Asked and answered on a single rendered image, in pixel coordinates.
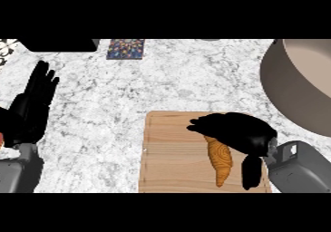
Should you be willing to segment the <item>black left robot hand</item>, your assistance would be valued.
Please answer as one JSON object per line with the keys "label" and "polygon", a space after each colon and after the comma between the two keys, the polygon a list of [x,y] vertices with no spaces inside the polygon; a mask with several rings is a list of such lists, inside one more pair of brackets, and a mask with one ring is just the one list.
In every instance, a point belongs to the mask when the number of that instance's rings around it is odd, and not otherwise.
{"label": "black left robot hand", "polygon": [[59,78],[49,64],[38,61],[29,75],[23,92],[19,93],[4,109],[0,107],[0,132],[4,147],[22,143],[35,144],[44,135],[50,102]]}

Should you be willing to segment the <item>large grey-brown pot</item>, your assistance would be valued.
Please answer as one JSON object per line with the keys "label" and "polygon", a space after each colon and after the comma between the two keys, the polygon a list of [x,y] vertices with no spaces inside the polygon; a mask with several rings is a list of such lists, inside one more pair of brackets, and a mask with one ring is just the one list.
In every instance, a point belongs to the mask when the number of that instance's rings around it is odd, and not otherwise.
{"label": "large grey-brown pot", "polygon": [[331,39],[276,39],[261,59],[260,81],[280,114],[331,137]]}

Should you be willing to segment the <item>colourful patterned box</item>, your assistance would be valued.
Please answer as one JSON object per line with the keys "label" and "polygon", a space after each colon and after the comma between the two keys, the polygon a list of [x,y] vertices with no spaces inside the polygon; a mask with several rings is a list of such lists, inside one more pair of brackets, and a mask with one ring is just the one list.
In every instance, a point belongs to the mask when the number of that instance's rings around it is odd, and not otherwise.
{"label": "colourful patterned box", "polygon": [[139,60],[143,56],[143,39],[111,39],[108,44],[109,60]]}

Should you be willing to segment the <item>pale wooden cutting board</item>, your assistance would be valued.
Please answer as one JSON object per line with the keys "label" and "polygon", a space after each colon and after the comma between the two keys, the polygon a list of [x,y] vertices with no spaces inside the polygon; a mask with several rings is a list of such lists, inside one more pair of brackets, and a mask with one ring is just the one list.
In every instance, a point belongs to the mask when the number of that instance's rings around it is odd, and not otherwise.
{"label": "pale wooden cutting board", "polygon": [[240,162],[245,155],[230,150],[233,167],[220,187],[208,161],[204,136],[187,131],[189,120],[206,111],[150,111],[146,115],[137,192],[270,193],[266,167],[261,181],[245,190],[240,185]]}

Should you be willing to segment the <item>golden brown croissant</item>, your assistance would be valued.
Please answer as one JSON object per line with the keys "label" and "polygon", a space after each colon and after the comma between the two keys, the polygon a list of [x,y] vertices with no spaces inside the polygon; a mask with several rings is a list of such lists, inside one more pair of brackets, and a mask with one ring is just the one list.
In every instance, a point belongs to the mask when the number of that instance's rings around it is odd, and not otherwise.
{"label": "golden brown croissant", "polygon": [[232,154],[229,147],[214,138],[205,136],[204,139],[208,144],[208,160],[215,171],[215,186],[220,187],[229,177],[233,166]]}

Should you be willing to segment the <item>black and white patterned tile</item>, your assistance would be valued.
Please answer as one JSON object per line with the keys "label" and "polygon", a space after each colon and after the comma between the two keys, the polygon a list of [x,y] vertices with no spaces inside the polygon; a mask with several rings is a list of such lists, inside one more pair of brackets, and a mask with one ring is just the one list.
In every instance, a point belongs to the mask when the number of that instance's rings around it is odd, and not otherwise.
{"label": "black and white patterned tile", "polygon": [[0,70],[7,62],[7,57],[12,55],[16,46],[16,39],[0,39]]}

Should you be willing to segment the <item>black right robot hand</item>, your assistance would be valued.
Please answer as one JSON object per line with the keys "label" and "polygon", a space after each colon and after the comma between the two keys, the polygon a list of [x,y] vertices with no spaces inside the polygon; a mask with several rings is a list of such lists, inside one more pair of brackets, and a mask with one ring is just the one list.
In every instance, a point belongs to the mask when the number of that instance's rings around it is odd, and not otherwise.
{"label": "black right robot hand", "polygon": [[263,158],[273,159],[277,151],[276,130],[258,118],[238,112],[211,113],[190,119],[186,129],[214,138],[245,154],[240,163],[242,188],[255,188],[261,178]]}

